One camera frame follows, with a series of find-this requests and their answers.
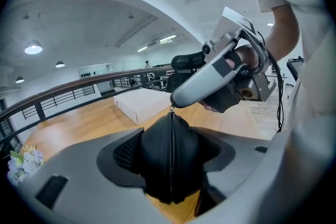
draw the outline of white wall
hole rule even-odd
[[[96,72],[96,76],[107,74],[107,68],[106,65],[94,65],[94,66],[88,66],[88,67],[81,67],[78,68],[79,77],[80,75],[84,73],[91,73],[91,77],[95,76],[93,73]]]
[[[149,48],[145,53],[146,60],[151,66],[171,63],[176,55],[187,55],[200,52],[202,46],[193,42],[187,41],[183,44],[167,43],[157,44],[156,48]]]
[[[108,64],[108,65],[106,65],[106,71],[107,71],[107,73],[112,73],[113,72],[113,68],[112,68],[112,64]]]
[[[21,90],[17,91],[17,92],[13,92],[7,95],[4,95],[4,99],[6,102],[7,107],[10,107],[11,105],[27,98],[30,97],[34,94],[40,93],[42,91],[48,90],[50,88],[53,88],[55,86],[70,82],[70,81],[74,81],[74,80],[78,80],[79,76],[78,76],[78,69],[77,68],[62,68],[50,75],[44,76],[44,77],[40,77],[36,80],[30,81],[30,82],[23,82],[22,84],[20,84],[20,86],[22,87]],[[53,115],[57,112],[60,112],[62,110],[71,108],[75,105],[90,101],[92,99],[98,98],[100,97],[100,93],[98,91],[98,88],[96,85],[94,85],[95,88],[95,93],[94,94],[90,94],[87,96],[83,96],[83,97],[79,97],[75,100],[70,100],[68,102],[64,102],[62,104],[59,104],[53,108],[47,109],[45,111],[45,115],[46,116],[50,116]],[[23,113],[20,111],[16,114],[14,114],[13,116],[10,117],[10,120],[12,122],[13,128],[15,130],[19,130],[31,123],[34,123],[36,121],[39,120],[38,115],[33,115],[29,118],[27,118],[25,120]],[[32,129],[29,129],[25,132],[22,132],[19,135],[19,138],[21,140],[22,143],[25,143],[26,140],[28,139],[29,135],[31,134]]]
[[[122,61],[112,63],[112,72],[135,70],[145,67],[145,60],[141,61]]]

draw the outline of desk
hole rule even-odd
[[[137,127],[147,129],[168,111],[169,109],[165,109],[146,122],[136,125],[114,105],[113,99],[108,98],[39,123],[28,138],[26,145],[36,145],[48,161],[57,152],[72,144]],[[233,106],[224,114],[206,111],[200,104],[175,109],[175,113],[191,126],[262,138],[253,115],[245,104]],[[152,197],[149,199],[174,223],[184,223],[194,218],[198,196],[199,192],[187,197],[178,205],[162,204]]]

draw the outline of zipper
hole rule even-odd
[[[175,153],[175,134],[173,127],[173,112],[170,112],[170,143],[168,151],[168,169],[169,169],[169,191],[170,191],[170,200],[173,200],[173,178],[174,178],[174,153]]]
[[[175,113],[170,113],[170,130],[171,130],[171,140],[169,147],[169,182],[170,182],[170,195],[171,201],[179,201],[177,197],[181,191],[179,189],[179,181],[181,179],[181,149],[180,149],[180,139],[176,136],[174,130],[174,116]]]

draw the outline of fluorescent light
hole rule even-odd
[[[65,64],[64,64],[62,61],[58,61],[58,62],[56,63],[56,67],[57,67],[57,68],[60,68],[60,67],[63,67],[63,66],[65,66]]]
[[[159,42],[164,42],[164,41],[169,40],[169,39],[172,39],[172,38],[174,38],[174,37],[176,37],[176,35],[172,35],[172,36],[170,36],[170,37],[163,38],[163,39],[161,39]]]
[[[168,39],[168,40],[165,40],[163,42],[159,42],[160,44],[165,44],[165,43],[170,43],[170,42],[173,42],[171,39]]]
[[[41,51],[42,51],[41,44],[37,40],[29,42],[25,49],[25,53],[27,54],[38,54]]]
[[[138,50],[138,52],[141,52],[141,51],[146,50],[146,49],[147,49],[147,47],[143,47],[140,50]]]
[[[23,77],[17,77],[15,83],[21,83],[24,82],[25,80],[23,79]]]

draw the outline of railing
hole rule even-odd
[[[41,101],[41,106],[42,106],[43,111],[46,111],[47,109],[53,108],[67,101],[74,100],[79,97],[87,96],[93,93],[95,93],[95,89],[93,85],[91,85],[85,88],[72,90],[72,91],[57,95],[55,97],[49,98],[47,100]],[[26,120],[27,118],[36,115],[37,111],[36,111],[35,106],[32,105],[26,109],[23,109],[22,114]]]
[[[27,119],[33,115],[38,115],[39,120],[34,123],[31,123],[20,130],[13,131],[9,133],[6,137],[0,140],[0,159],[5,159],[8,155],[3,154],[2,150],[6,148],[6,146],[10,143],[10,141],[17,137],[17,135],[38,123],[71,111],[73,109],[97,102],[102,99],[110,98],[120,93],[124,93],[127,91],[131,91],[138,88],[148,88],[148,89],[156,89],[156,90],[166,90],[166,82],[167,77],[163,79],[158,79],[165,74],[172,72],[172,68],[164,67],[164,68],[151,68],[149,69],[139,69],[139,70],[130,70],[123,72],[115,72],[109,73],[94,77],[88,77],[85,79],[80,79],[76,81],[72,81],[66,84],[62,84],[41,92],[39,94],[33,95],[25,100],[22,100],[2,113],[0,113],[0,123],[1,127],[4,125],[6,127],[5,120],[9,119],[12,115],[22,112],[24,118]],[[89,94],[95,93],[94,84],[98,84],[101,82],[110,81],[114,87],[118,87],[118,82],[120,83],[121,90],[108,93],[106,95],[102,95],[99,98],[95,98],[93,100],[81,103],[79,105],[75,105],[71,108],[62,110],[57,112],[51,116],[46,117],[44,114],[45,110],[48,110],[52,107],[58,106],[64,102],[80,98],[82,96],[87,96]]]
[[[1,121],[0,125],[1,125],[2,130],[7,130],[8,129],[6,121]]]

